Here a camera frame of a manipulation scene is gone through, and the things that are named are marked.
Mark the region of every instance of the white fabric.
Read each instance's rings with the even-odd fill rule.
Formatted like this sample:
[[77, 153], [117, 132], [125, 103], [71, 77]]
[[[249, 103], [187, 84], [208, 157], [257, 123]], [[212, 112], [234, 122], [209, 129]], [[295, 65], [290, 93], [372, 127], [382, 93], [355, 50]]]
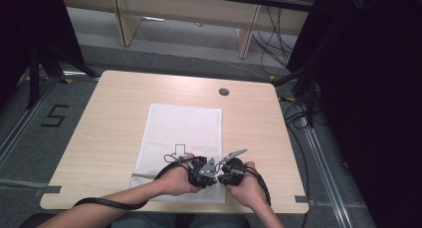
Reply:
[[[152, 104], [149, 108], [145, 131], [140, 145], [131, 186], [153, 180], [168, 164], [164, 154], [175, 152], [176, 144], [184, 144], [185, 151], [197, 156], [222, 159], [221, 109], [204, 109]], [[177, 145], [176, 153], [183, 148]], [[225, 203], [226, 189], [220, 183], [202, 189], [197, 194], [159, 196], [153, 200]]]

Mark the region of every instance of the white paper sheet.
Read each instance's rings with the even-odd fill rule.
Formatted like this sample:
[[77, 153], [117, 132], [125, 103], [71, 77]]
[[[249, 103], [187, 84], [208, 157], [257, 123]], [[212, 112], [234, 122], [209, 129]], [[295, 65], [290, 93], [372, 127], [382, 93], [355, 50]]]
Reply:
[[[197, 156], [222, 159], [221, 109], [179, 107], [152, 104], [149, 108], [139, 155], [131, 178], [131, 186], [153, 180], [168, 163], [164, 154], [176, 151], [184, 144], [185, 151]], [[182, 153], [177, 145], [177, 153]], [[197, 194], [159, 196], [153, 200], [224, 203], [226, 189], [220, 183], [208, 186]]]

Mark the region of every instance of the person's leg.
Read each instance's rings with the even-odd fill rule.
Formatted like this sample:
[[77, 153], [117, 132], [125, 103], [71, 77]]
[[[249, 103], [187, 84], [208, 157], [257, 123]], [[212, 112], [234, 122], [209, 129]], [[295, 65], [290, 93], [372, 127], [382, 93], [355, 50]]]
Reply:
[[190, 228], [245, 228], [245, 215], [198, 214], [195, 215]]
[[111, 228], [172, 228], [175, 227], [175, 215], [168, 213], [127, 213], [112, 222]]

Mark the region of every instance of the wooden table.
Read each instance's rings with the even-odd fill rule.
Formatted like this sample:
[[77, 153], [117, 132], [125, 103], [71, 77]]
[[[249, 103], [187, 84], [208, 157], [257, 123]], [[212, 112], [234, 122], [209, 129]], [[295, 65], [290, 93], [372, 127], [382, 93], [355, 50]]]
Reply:
[[[221, 96], [220, 89], [230, 91]], [[107, 71], [56, 169], [45, 209], [68, 209], [85, 197], [128, 189], [150, 104], [223, 111], [223, 155], [248, 148], [243, 161], [254, 160], [270, 190], [276, 213], [306, 213], [307, 203], [280, 105], [270, 84]], [[228, 194], [226, 204], [150, 201], [142, 211], [249, 213]]]

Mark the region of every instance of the black stand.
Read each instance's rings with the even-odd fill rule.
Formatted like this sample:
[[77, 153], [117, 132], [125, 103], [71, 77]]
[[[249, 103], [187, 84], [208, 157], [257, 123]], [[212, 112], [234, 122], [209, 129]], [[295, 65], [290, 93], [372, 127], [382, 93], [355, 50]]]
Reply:
[[61, 58], [67, 61], [72, 66], [79, 69], [81, 72], [84, 72], [90, 77], [99, 77], [99, 75], [88, 68], [87, 66], [80, 64], [78, 61], [74, 60], [70, 56], [66, 55], [64, 52], [60, 51], [57, 48], [46, 44], [35, 45], [31, 51], [30, 59], [30, 99], [27, 109], [29, 110], [35, 102], [38, 100], [40, 95], [40, 74], [39, 74], [39, 65], [41, 64], [46, 71], [47, 75], [50, 78], [63, 78], [63, 71], [60, 68], [58, 59]]
[[340, 10], [340, 12], [337, 13], [331, 20], [327, 30], [319, 40], [316, 49], [305, 65], [300, 69], [292, 72], [290, 75], [278, 81], [272, 82], [274, 87], [278, 87], [289, 82], [290, 80], [298, 78], [298, 81], [293, 88], [293, 94], [297, 98], [303, 97], [305, 94], [308, 95], [306, 118], [310, 127], [314, 127], [313, 113], [316, 89], [315, 71], [318, 70], [318, 68], [322, 66], [322, 63], [325, 62], [329, 55], [332, 54], [333, 50], [335, 49], [335, 45], [344, 32], [344, 29], [347, 27], [347, 25], [349, 25], [353, 9], [353, 0], [345, 0], [345, 4], [342, 10]]

